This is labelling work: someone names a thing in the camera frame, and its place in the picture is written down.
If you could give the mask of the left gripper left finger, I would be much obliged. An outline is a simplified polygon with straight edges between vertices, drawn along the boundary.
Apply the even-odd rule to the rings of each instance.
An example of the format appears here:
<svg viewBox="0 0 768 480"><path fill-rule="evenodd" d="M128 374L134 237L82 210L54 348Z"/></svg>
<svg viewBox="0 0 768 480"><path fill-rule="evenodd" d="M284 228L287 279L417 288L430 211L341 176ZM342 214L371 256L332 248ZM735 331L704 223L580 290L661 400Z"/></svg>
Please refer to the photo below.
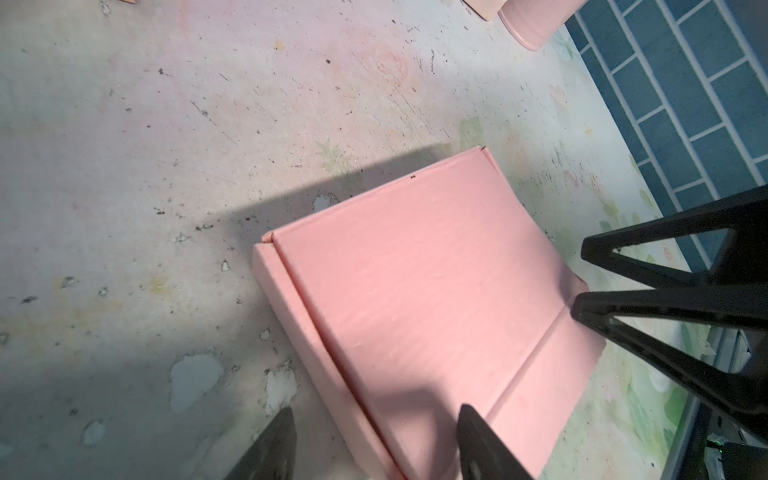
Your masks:
<svg viewBox="0 0 768 480"><path fill-rule="evenodd" d="M282 408L224 477L225 480L291 480L297 451L295 418Z"/></svg>

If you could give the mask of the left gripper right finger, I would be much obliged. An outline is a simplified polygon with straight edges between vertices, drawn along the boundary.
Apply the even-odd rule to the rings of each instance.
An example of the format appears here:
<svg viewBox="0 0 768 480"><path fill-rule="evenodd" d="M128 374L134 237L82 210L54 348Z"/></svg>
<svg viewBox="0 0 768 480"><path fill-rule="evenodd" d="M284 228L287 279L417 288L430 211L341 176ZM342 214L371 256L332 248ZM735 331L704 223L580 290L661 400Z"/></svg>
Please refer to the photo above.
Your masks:
<svg viewBox="0 0 768 480"><path fill-rule="evenodd" d="M463 480L532 480L488 423L469 404L462 404L456 429Z"/></svg>

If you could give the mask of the pink paper box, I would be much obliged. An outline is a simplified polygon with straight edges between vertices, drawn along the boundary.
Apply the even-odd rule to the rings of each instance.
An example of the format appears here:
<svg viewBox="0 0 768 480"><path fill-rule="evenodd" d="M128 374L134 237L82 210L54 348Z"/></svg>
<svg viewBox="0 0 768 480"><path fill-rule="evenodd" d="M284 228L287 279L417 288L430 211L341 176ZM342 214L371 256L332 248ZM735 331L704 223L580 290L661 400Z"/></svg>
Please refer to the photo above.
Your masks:
<svg viewBox="0 0 768 480"><path fill-rule="evenodd" d="M253 271L374 479L457 478L466 404L540 475L605 346L485 148L267 233Z"/></svg>

